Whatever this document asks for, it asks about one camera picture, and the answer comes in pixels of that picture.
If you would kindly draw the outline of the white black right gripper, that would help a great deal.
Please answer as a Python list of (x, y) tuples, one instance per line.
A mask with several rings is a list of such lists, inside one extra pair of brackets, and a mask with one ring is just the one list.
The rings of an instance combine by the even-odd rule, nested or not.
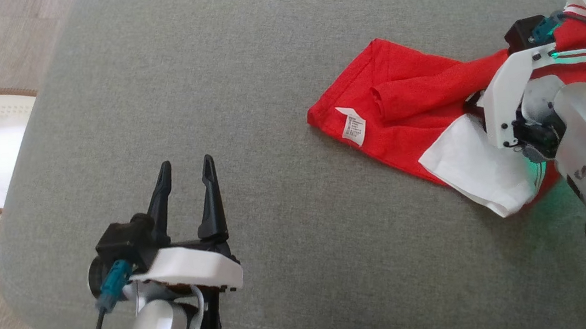
[(552, 160), (565, 132), (554, 99), (565, 84), (555, 75), (535, 80), (532, 75), (547, 66), (585, 61), (586, 48), (558, 52), (554, 43), (512, 53), (486, 90), (467, 97), (466, 112), (484, 110), (487, 139), (496, 148), (521, 149), (532, 161)]

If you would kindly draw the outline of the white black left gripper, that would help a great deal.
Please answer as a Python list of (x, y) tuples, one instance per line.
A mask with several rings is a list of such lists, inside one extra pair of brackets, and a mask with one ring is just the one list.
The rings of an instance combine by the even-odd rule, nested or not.
[(164, 161), (149, 203), (152, 239), (160, 247), (144, 274), (130, 279), (135, 329), (222, 329), (220, 295), (243, 287), (243, 269), (231, 254), (217, 169), (204, 156), (205, 197), (198, 241), (171, 243), (167, 234), (171, 161)]

